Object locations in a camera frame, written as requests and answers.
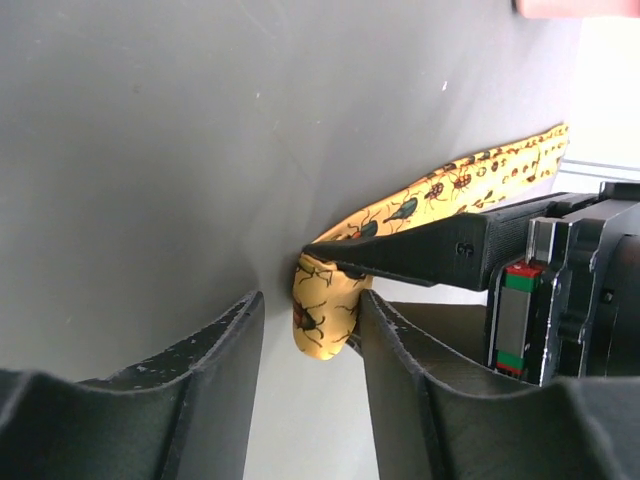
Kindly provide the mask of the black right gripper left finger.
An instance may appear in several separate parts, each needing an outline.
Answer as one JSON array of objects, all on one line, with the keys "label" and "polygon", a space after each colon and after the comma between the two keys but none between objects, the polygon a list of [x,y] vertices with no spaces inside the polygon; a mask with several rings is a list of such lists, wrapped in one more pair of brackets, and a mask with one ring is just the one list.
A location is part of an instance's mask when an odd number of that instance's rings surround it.
[{"label": "black right gripper left finger", "polygon": [[264,332],[243,296],[162,352],[103,379],[1,373],[5,479],[240,479]]}]

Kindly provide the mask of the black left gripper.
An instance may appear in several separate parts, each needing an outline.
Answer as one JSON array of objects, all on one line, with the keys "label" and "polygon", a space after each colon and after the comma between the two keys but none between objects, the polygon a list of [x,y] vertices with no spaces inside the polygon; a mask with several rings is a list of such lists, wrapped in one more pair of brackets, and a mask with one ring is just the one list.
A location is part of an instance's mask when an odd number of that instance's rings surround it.
[{"label": "black left gripper", "polygon": [[486,322],[482,305],[362,299],[369,385],[498,385],[492,370],[538,386],[557,376],[639,373],[638,183],[604,182],[597,193],[561,192],[400,233],[320,241],[303,253],[350,277],[489,285]]}]

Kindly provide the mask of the yellow patterned necktie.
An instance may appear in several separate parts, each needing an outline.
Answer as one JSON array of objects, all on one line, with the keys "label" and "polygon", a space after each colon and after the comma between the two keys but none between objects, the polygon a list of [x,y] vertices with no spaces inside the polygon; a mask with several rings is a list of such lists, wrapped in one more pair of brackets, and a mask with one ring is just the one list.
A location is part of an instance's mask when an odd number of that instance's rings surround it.
[{"label": "yellow patterned necktie", "polygon": [[[479,213],[512,200],[557,173],[569,143],[569,127],[489,148],[447,163],[331,227],[319,241],[382,237],[459,213]],[[303,253],[296,266],[293,339],[304,354],[328,360],[353,336],[366,274],[347,274],[336,263]]]}]

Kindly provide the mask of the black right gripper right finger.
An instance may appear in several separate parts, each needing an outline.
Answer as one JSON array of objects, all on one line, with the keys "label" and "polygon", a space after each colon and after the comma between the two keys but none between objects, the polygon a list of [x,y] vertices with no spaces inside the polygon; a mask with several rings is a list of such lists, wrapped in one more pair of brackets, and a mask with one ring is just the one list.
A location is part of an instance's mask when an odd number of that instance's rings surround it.
[{"label": "black right gripper right finger", "polygon": [[635,479],[639,382],[369,385],[384,479]]}]

